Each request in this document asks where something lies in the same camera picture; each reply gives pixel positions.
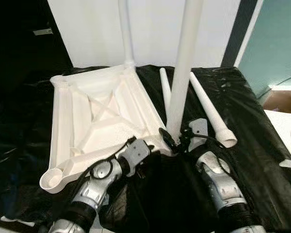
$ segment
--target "white plastic tray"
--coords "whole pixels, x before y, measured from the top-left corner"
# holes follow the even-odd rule
[[[49,168],[40,179],[44,190],[61,191],[132,136],[170,154],[158,131],[165,126],[133,69],[116,66],[54,76],[51,82],[53,124]]]

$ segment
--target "metal bracket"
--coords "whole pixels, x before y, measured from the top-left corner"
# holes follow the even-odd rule
[[[151,153],[149,147],[144,140],[138,139],[134,141],[130,146],[121,154],[119,157],[124,157],[130,167],[130,172],[127,174],[128,177],[135,174],[135,168]]]
[[[47,35],[47,34],[53,34],[52,28],[46,28],[41,30],[35,30],[33,31],[34,35]]]
[[[208,128],[207,128],[207,120],[204,118],[199,118],[197,120],[193,120],[189,123],[189,127],[192,129],[192,133],[201,134],[208,136]],[[193,137],[191,138],[191,143],[189,144],[188,151],[191,152],[196,147],[199,147],[206,143],[205,138]]]

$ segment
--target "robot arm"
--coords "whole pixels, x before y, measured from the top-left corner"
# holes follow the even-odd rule
[[[230,170],[224,160],[207,151],[198,158],[195,166],[209,187],[224,232],[266,233],[250,211],[238,185],[227,174]]]
[[[87,233],[93,225],[108,187],[121,176],[132,176],[136,166],[150,154],[143,140],[135,140],[118,159],[102,160],[90,172],[91,178],[77,192],[70,206],[49,233]]]

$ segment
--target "circular hole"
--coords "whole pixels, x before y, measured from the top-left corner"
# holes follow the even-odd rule
[[[225,140],[224,142],[221,142],[221,143],[225,147],[230,148],[230,147],[233,147],[237,143],[237,140],[232,138],[232,139]]]
[[[44,189],[56,187],[62,180],[63,172],[58,168],[48,170],[40,179],[40,185]]]

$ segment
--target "black trash bag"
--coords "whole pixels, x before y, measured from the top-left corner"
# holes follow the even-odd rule
[[[192,186],[200,177],[191,164],[183,169],[188,164],[181,156],[147,157],[135,176],[110,188],[111,204],[99,212],[101,225],[118,233],[214,230],[216,212],[207,187]]]
[[[136,71],[165,123],[159,69],[144,66]],[[173,70],[166,67],[170,83]],[[278,165],[291,155],[246,80],[236,68],[196,68],[193,72],[238,139],[229,150],[255,214],[269,231],[291,230],[291,168]],[[53,88],[48,80],[52,75],[26,81],[0,105],[0,217],[51,222],[74,186],[72,182],[54,195],[39,187],[49,163]],[[189,86],[183,126],[201,117],[206,115]],[[209,135],[214,136],[210,124]],[[145,232],[208,232],[216,228],[205,184],[183,157],[151,155],[143,169],[143,179],[135,175],[110,188],[110,204],[99,213],[103,226],[115,232],[141,231],[139,226]]]
[[[136,71],[160,117],[166,123],[159,69],[160,67],[156,66],[145,66],[137,68]],[[166,67],[170,84],[172,83],[173,71],[174,69],[172,67]],[[245,78],[234,67],[194,68],[192,71],[198,77],[227,126],[235,133],[238,139],[237,145],[229,149],[232,154],[231,162],[238,174],[239,185],[243,189],[247,201],[254,207],[254,213],[261,218],[263,226],[268,231],[291,230],[291,168],[279,166],[279,163],[283,160],[291,159],[291,155],[275,132]],[[197,118],[207,117],[190,85],[185,103],[182,128],[186,127],[189,121]],[[209,123],[208,127],[209,135],[214,137],[214,131]],[[171,158],[170,160],[174,160],[175,164],[180,166],[179,161],[176,162],[177,158]],[[159,230],[190,232],[190,230],[195,229],[198,232],[210,232],[215,229],[216,221],[214,219],[216,218],[216,214],[210,214],[209,219],[211,221],[206,221],[203,218],[198,218],[198,213],[194,213],[194,211],[198,210],[202,210],[201,212],[204,214],[213,213],[211,200],[209,196],[203,195],[205,190],[201,188],[205,184],[202,180],[198,179],[198,176],[194,177],[192,165],[186,163],[186,166],[178,167],[178,169],[173,174],[176,174],[179,182],[176,179],[175,182],[169,183],[167,180],[170,177],[170,173],[160,168],[158,173],[160,173],[165,181],[162,181],[162,183],[169,186],[164,186],[160,183],[160,179],[157,178],[151,181],[151,184],[157,184],[156,188],[150,188],[150,185],[145,188],[156,193],[153,200],[140,202],[141,209],[144,211],[149,223],[149,228],[153,230],[152,227],[158,224],[157,219],[151,218],[151,216],[157,213],[157,209],[153,207],[151,212],[146,211],[149,209],[150,203],[166,203],[170,198],[173,202],[170,201],[163,209],[160,209],[160,218],[162,220],[160,222],[161,224],[158,224],[160,226]],[[186,176],[181,177],[178,172],[184,173]],[[185,179],[191,181],[188,183],[190,188],[187,188],[191,190],[191,195],[194,195],[196,197],[195,199],[186,199],[181,195],[181,192],[177,192],[183,189],[181,184],[185,182]],[[136,183],[146,183],[146,181],[140,180]],[[162,190],[158,192],[158,186],[160,185],[162,185]],[[125,203],[123,202],[123,197],[128,194],[131,195],[131,189],[135,190],[133,186],[128,185],[124,191],[122,190],[119,196],[113,199],[113,204],[109,209],[103,212],[103,226],[120,232],[120,228],[116,227],[117,224],[129,222],[128,219],[131,216],[129,212],[118,213],[117,219],[112,219],[111,216],[119,206],[130,206],[129,199],[124,199],[126,200]],[[142,200],[145,198],[147,192],[142,189],[137,189],[135,193]],[[165,216],[174,213],[171,206],[179,199],[181,199],[180,202],[184,206],[183,209],[178,210],[180,217],[177,220],[172,217],[165,219]],[[194,206],[196,200],[202,200],[198,208]],[[189,221],[185,225],[187,228],[182,228],[181,231],[180,226],[183,226],[185,222],[184,218]]]

